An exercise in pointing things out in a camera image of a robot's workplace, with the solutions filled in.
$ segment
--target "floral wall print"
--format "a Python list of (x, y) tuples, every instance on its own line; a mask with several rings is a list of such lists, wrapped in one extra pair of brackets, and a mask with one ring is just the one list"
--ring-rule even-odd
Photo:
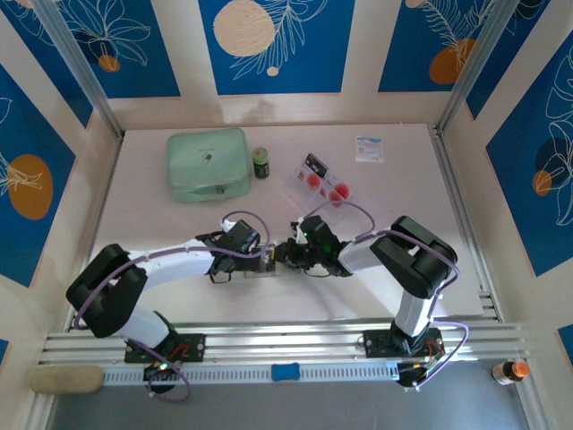
[(537, 276), (573, 256), (573, 33), (487, 146)]
[(498, 0), (403, 0), (380, 92), (450, 90)]
[(219, 95), (340, 92), (354, 0), (200, 0)]
[(30, 3), (26, 0), (0, 0), (0, 9), (36, 57), (72, 112), (84, 127), (87, 126), (93, 107), (68, 70), (63, 58), (57, 54), (52, 40), (44, 31), (34, 11), (30, 9)]
[[(56, 6), (108, 97), (180, 96), (150, 0), (59, 0)], [(42, 66), (57, 56), (29, 2), (1, 0), (0, 7), (27, 44), (30, 37), (40, 44), (29, 47)]]
[(492, 51), (482, 73), (467, 96), (466, 102), (474, 118), (482, 111), (488, 98), (508, 70), (517, 52), (536, 25), (551, 0), (521, 0)]
[(0, 275), (29, 287), (75, 156), (0, 66)]

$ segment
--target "dark floor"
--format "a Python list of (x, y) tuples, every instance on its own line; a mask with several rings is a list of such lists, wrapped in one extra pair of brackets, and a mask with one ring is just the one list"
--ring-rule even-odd
[(105, 387), (57, 399), (47, 428), (527, 429), (515, 386), (490, 377), (494, 364), (453, 363), (421, 392), (408, 393), (397, 383), (199, 385), (187, 403), (171, 405), (144, 388)]

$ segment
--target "sponge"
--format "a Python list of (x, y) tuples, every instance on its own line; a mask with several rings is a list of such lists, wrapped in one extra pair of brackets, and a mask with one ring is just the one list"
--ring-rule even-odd
[(30, 388), (37, 394), (87, 394), (104, 382), (104, 372), (96, 365), (56, 365), (37, 369)]

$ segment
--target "blue clip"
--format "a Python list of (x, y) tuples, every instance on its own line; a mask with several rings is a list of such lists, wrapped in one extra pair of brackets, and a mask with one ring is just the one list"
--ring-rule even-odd
[(301, 367), (298, 363), (292, 365), (272, 365), (270, 367), (270, 377), (276, 383), (278, 381), (301, 379)]

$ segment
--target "bottle cap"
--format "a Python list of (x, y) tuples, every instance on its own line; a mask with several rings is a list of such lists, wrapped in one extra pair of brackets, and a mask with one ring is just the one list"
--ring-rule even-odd
[(269, 152), (262, 147), (252, 150), (252, 161), (255, 164), (266, 164), (269, 162)]
[(515, 363), (511, 367), (511, 370), (513, 371), (515, 376), (517, 376), (518, 378), (525, 378), (531, 372), (529, 370), (529, 366), (527, 365), (527, 363)]

